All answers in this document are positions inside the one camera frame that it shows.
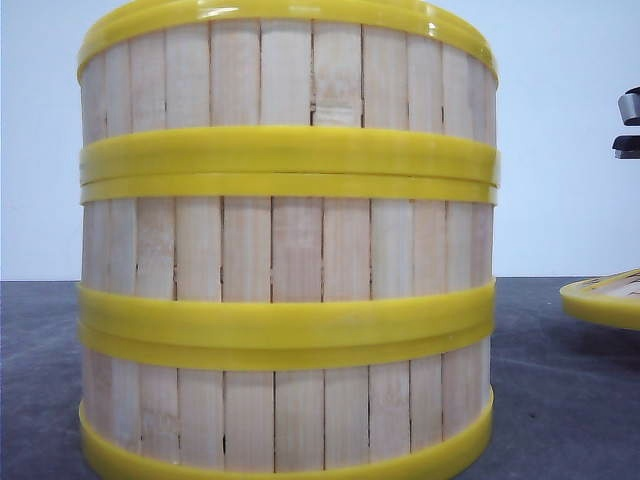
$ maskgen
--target wooden bucket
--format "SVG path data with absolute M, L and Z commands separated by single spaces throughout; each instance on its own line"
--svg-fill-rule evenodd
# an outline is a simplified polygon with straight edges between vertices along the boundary
M 409 0 L 137 0 L 78 78 L 101 476 L 440 479 L 480 455 L 497 81 L 473 27 Z

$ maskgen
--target white background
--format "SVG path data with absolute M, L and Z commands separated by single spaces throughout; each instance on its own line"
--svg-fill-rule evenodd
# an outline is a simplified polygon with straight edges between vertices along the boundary
M 2 2 L 2 279 L 75 280 L 76 52 L 122 2 Z M 640 85 L 640 1 L 440 0 L 498 58 L 499 276 L 640 266 L 640 161 L 613 159 L 617 99 Z

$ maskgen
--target gray table surface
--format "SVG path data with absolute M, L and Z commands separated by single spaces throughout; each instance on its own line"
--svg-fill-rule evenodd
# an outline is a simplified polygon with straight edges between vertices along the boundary
M 502 278 L 494 433 L 458 478 L 640 479 L 640 332 L 562 313 L 569 278 Z M 95 479 L 80 454 L 70 282 L 2 283 L 1 478 Z

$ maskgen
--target yellow rim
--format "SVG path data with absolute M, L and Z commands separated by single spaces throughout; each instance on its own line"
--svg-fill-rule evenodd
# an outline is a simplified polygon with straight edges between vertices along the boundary
M 581 320 L 610 327 L 640 330 L 640 299 L 612 297 L 598 289 L 640 270 L 566 285 L 560 290 L 564 310 Z
M 425 297 L 327 303 L 155 300 L 79 286 L 88 348 L 141 363 L 299 370 L 389 363 L 490 335 L 495 283 Z
M 80 161 L 82 202 L 258 195 L 495 203 L 498 170 L 494 148 L 462 138 L 291 126 L 123 135 L 89 145 Z
M 123 40 L 178 25 L 243 18 L 347 22 L 423 35 L 476 57 L 497 78 L 485 38 L 461 18 L 419 0 L 137 0 L 87 32 L 78 54 L 78 78 L 94 55 Z
M 105 480 L 445 480 L 471 465 L 491 439 L 493 393 L 481 415 L 464 431 L 433 447 L 381 462 L 312 472 L 238 473 L 173 465 L 145 458 L 102 438 L 80 405 L 82 450 Z
M 499 181 L 497 151 L 489 145 L 446 135 L 370 128 L 156 130 L 100 140 L 80 156 L 83 185 L 119 177 L 186 173 L 397 175 L 493 186 Z
M 438 178 L 296 173 L 154 175 L 90 183 L 81 203 L 179 196 L 389 198 L 497 203 L 495 187 Z

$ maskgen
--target wood grain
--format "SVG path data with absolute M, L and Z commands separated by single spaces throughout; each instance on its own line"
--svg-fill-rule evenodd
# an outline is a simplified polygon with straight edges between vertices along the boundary
M 207 126 L 209 26 L 166 33 L 167 128 Z M 221 300 L 221 217 L 218 197 L 176 199 L 176 298 Z M 222 372 L 178 370 L 180 462 L 224 466 Z
M 313 125 L 360 127 L 361 27 L 313 25 Z M 370 202 L 325 198 L 323 301 L 370 298 Z M 366 366 L 325 371 L 325 468 L 369 461 Z
M 364 126 L 407 130 L 407 40 L 401 32 L 363 27 Z M 371 201 L 372 298 L 413 295 L 413 204 Z M 372 462 L 410 451 L 409 362 L 369 368 Z
M 442 133 L 442 45 L 407 37 L 409 129 Z M 446 203 L 416 200 L 413 210 L 414 295 L 446 291 Z M 442 356 L 411 361 L 411 450 L 442 440 Z
M 214 125 L 259 121 L 260 25 L 211 25 Z M 226 197 L 223 237 L 226 302 L 271 300 L 271 199 Z M 225 469 L 274 470 L 272 372 L 225 372 Z
M 469 139 L 486 135 L 483 82 L 476 88 L 479 70 L 469 55 L 443 46 L 444 133 Z M 447 203 L 447 290 L 471 288 L 474 271 L 474 205 Z M 443 435 L 459 433 L 483 406 L 483 342 L 443 355 Z
M 485 91 L 485 138 L 484 142 L 497 147 L 497 125 L 496 125 L 496 90 L 498 82 L 493 73 L 484 68 L 484 91 Z M 485 246 L 485 256 L 483 262 L 483 271 L 485 272 L 485 280 L 489 281 L 493 278 L 493 225 L 494 210 L 493 205 L 485 205 L 486 224 L 484 226 L 483 243 Z M 491 338 L 488 337 L 482 343 L 482 401 L 489 401 L 491 390 Z
M 129 42 L 106 52 L 106 109 L 109 137 L 131 133 Z M 135 293 L 137 212 L 131 198 L 111 200 L 109 220 L 109 291 Z M 138 364 L 113 358 L 113 440 L 130 452 L 140 451 L 140 387 Z
M 83 142 L 89 145 L 106 137 L 105 56 L 95 56 L 80 81 L 82 92 Z M 82 282 L 89 288 L 107 290 L 109 283 L 108 201 L 84 207 Z M 89 422 L 106 438 L 112 436 L 111 361 L 85 349 L 83 353 L 84 401 Z
M 166 128 L 165 34 L 131 40 L 132 127 Z M 175 201 L 140 198 L 136 295 L 174 299 Z M 140 366 L 140 410 L 145 456 L 179 462 L 177 369 Z
M 262 124 L 309 125 L 311 23 L 262 22 Z M 272 300 L 321 300 L 322 200 L 272 203 Z M 324 462 L 322 370 L 275 375 L 275 470 L 321 470 Z

